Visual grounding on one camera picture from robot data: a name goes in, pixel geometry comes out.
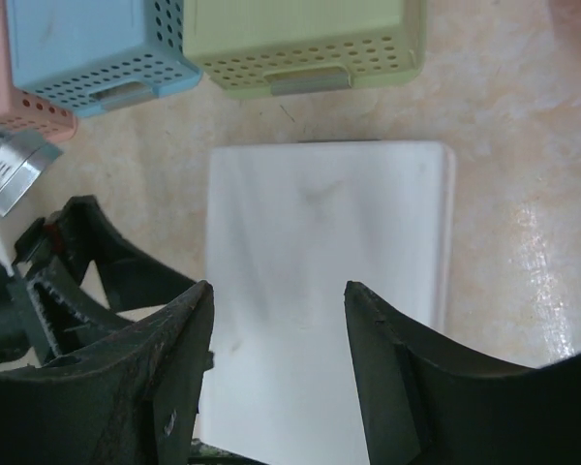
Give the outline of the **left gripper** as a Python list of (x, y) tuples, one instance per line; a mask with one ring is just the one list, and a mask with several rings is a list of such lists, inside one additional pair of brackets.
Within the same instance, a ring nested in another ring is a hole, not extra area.
[(72, 197), (15, 242), (24, 277), (0, 265), (0, 365), (41, 366), (130, 325), (127, 311), (166, 305), (193, 279), (115, 228), (93, 196)]

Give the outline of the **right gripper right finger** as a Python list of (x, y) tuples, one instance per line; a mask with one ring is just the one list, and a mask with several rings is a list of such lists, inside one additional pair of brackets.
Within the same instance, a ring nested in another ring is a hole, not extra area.
[(459, 344), (349, 282), (345, 314), (374, 464), (581, 464), (581, 354), (529, 368)]

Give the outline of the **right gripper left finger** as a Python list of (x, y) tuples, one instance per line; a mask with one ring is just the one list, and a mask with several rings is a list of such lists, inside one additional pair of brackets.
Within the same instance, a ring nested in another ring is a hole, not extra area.
[(200, 281), (41, 367), (0, 372), (0, 464), (186, 464), (214, 322)]

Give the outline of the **pink perforated tray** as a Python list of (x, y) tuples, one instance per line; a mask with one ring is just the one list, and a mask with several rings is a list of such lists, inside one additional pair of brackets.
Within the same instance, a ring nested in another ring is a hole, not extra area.
[(71, 139), (77, 129), (72, 112), (14, 86), (3, 1), (0, 1), (0, 126), (15, 132), (33, 129), (54, 142)]

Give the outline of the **blue perforated tray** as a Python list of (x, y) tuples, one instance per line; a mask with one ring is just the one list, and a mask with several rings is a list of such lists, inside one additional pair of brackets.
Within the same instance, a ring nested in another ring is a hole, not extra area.
[(190, 90), (180, 1), (9, 1), (15, 86), (79, 118)]

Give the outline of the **white perforated tray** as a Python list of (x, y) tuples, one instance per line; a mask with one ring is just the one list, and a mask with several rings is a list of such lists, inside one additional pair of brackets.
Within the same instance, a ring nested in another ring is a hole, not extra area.
[(265, 464), (368, 462), (345, 287), (360, 282), (443, 328), (455, 168), (437, 141), (212, 151), (204, 443)]

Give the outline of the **light green perforated tray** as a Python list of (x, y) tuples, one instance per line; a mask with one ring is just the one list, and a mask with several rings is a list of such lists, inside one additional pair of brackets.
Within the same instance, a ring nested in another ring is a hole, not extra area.
[(183, 52), (234, 99), (403, 85), (424, 1), (186, 1)]

